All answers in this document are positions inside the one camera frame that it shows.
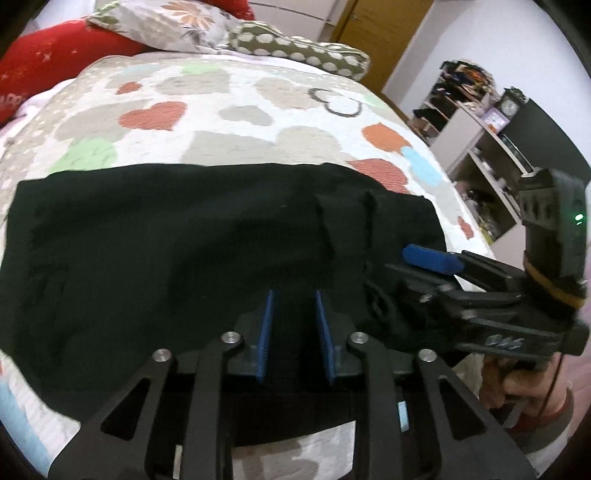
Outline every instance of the cable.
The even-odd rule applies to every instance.
[[[548,402],[550,401],[550,396],[552,395],[552,392],[554,391],[554,387],[556,386],[556,382],[558,380],[558,375],[560,374],[560,370],[562,369],[563,360],[564,360],[564,353],[561,353],[560,359],[558,360],[558,365],[556,366],[556,372],[554,372],[554,378],[552,379],[552,383],[550,384],[550,388],[548,389],[548,393],[546,394],[544,402],[542,403],[540,411],[538,412],[538,415],[537,415],[536,421],[535,421],[535,426],[530,433],[530,437],[534,434],[534,432],[538,429],[538,426],[540,425],[542,414],[544,413],[544,410],[548,406]]]

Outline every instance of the bedspread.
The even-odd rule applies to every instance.
[[[297,66],[225,56],[99,60],[50,101],[0,160],[0,231],[17,183],[58,171],[329,162],[370,175],[394,192],[425,196],[435,205],[449,250],[491,254],[432,153],[379,97],[352,80]],[[7,385],[0,410],[20,416],[11,432],[5,426],[29,445],[21,449],[46,474],[78,423],[47,409],[2,352],[0,365],[0,383],[4,378]],[[350,466],[353,432],[348,424],[289,440],[292,450],[241,449],[237,478],[296,471],[302,478],[338,478]],[[277,455],[284,461],[279,470]]]

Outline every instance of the metal bolt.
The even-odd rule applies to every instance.
[[[476,318],[476,312],[474,310],[464,310],[462,312],[462,320],[472,320]]]
[[[222,342],[233,345],[242,339],[242,335],[238,332],[226,332],[222,335]]]
[[[353,332],[351,333],[349,338],[353,343],[357,344],[367,343],[367,341],[369,340],[368,334],[363,332]]]
[[[423,362],[431,363],[435,361],[435,359],[437,358],[437,354],[433,350],[429,350],[429,348],[424,348],[418,353],[418,357]]]
[[[159,348],[152,353],[152,358],[157,362],[168,362],[173,357],[173,353],[166,348]]]

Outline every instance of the blue gripper pad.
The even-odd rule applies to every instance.
[[[261,320],[261,333],[256,345],[256,380],[259,383],[267,373],[267,358],[269,356],[269,339],[271,337],[271,321],[273,318],[273,291],[269,290],[267,305]]]
[[[464,270],[464,264],[455,255],[413,244],[402,249],[402,259],[408,265],[443,275],[458,275]]]
[[[316,290],[316,321],[318,322],[318,330],[320,332],[320,346],[322,347],[322,359],[324,361],[324,373],[329,384],[335,383],[336,368],[335,368],[335,346],[333,344],[332,336],[328,321],[326,320],[326,312],[324,311],[324,304],[322,302],[322,295],[320,290]]]

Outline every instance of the orange heart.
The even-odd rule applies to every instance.
[[[123,95],[124,93],[135,92],[135,91],[139,90],[140,88],[142,88],[142,84],[141,83],[138,83],[138,82],[127,82],[127,83],[124,83],[123,85],[121,85],[117,89],[117,93],[115,95]]]
[[[361,130],[361,133],[374,147],[385,152],[399,152],[402,147],[412,146],[402,135],[384,124],[370,125]]]
[[[119,125],[141,130],[169,130],[184,115],[187,104],[183,102],[162,102],[145,110],[132,110],[119,117]]]

